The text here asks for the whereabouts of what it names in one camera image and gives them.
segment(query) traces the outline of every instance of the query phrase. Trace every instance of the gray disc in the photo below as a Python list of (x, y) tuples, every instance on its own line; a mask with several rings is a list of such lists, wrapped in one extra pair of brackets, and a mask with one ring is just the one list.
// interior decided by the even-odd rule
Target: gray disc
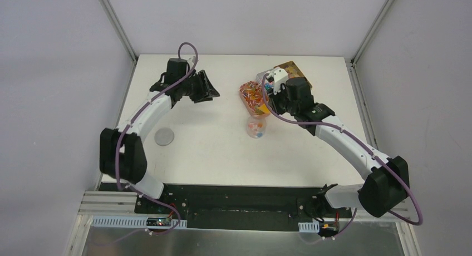
[(167, 127), (159, 129), (154, 135), (154, 141), (160, 146), (166, 146), (174, 141), (174, 132)]

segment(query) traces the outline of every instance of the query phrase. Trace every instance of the white wall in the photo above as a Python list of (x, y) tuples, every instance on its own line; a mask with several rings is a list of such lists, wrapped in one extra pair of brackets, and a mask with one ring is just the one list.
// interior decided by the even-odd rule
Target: white wall
[(352, 58), (385, 0), (110, 0), (136, 53)]
[(0, 255), (61, 255), (131, 61), (98, 0), (0, 0)]
[(423, 255), (470, 255), (472, 0), (398, 0), (358, 63), (381, 149), (403, 156)]

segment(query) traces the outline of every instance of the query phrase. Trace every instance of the container with colorful candy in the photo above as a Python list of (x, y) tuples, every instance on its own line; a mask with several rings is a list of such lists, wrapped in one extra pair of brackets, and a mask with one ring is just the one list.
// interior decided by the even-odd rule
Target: container with colorful candy
[(271, 113), (262, 101), (262, 87), (257, 82), (247, 82), (239, 88), (239, 96), (251, 116), (267, 117)]

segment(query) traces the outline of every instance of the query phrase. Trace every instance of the tabletop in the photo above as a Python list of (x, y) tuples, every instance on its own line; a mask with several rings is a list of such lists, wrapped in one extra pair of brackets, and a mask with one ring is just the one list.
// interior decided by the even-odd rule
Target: tabletop
[[(175, 55), (141, 55), (131, 80), (120, 123), (146, 100), (149, 87)], [(239, 86), (257, 73), (294, 61), (313, 85), (316, 102), (336, 115), (365, 140), (361, 118), (342, 57), (199, 55), (221, 97), (194, 104), (183, 97), (155, 125), (144, 141), (147, 168), (159, 180), (173, 184), (323, 186), (362, 183), (360, 175), (336, 150), (297, 125), (273, 115), (260, 139), (245, 131), (249, 113), (239, 97)], [(158, 146), (154, 133), (169, 127), (175, 133), (168, 146)], [(104, 175), (102, 181), (114, 181)]]

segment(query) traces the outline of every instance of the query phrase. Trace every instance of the robotic arm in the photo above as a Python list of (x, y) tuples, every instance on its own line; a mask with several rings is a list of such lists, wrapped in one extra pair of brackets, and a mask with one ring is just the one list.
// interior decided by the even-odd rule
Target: robotic arm
[(154, 99), (161, 91), (182, 78), (189, 71), (189, 64), (193, 63), (179, 58), (171, 58), (167, 63), (166, 72), (162, 73), (160, 80), (151, 86), (146, 101), (140, 105), (130, 119), (116, 129), (102, 131), (100, 134), (100, 171), (102, 173), (116, 178), (115, 148), (121, 133), (127, 125), (131, 125), (124, 135), (123, 146), (120, 149), (121, 181), (133, 185), (134, 188), (154, 199), (160, 198), (164, 184), (147, 171), (148, 162), (142, 146), (145, 138), (157, 122), (183, 96), (189, 96), (194, 103), (211, 101), (214, 97), (220, 96), (208, 80), (205, 71), (196, 72), (194, 70), (183, 82)]
[[(351, 132), (325, 104), (313, 100), (308, 81), (304, 77), (288, 78), (288, 73), (276, 68), (266, 73), (269, 105), (281, 115), (290, 113), (298, 122), (320, 122), (318, 125), (301, 124), (313, 136), (331, 145), (365, 180), (364, 184), (325, 186), (307, 207), (313, 218), (321, 218), (341, 207), (362, 208), (375, 217), (381, 217), (408, 197), (402, 185), (374, 158), (379, 157), (409, 186), (408, 165), (404, 159), (375, 150), (368, 144), (359, 144), (349, 137)], [(328, 126), (336, 125), (340, 130)], [(365, 147), (372, 150), (371, 156)]]

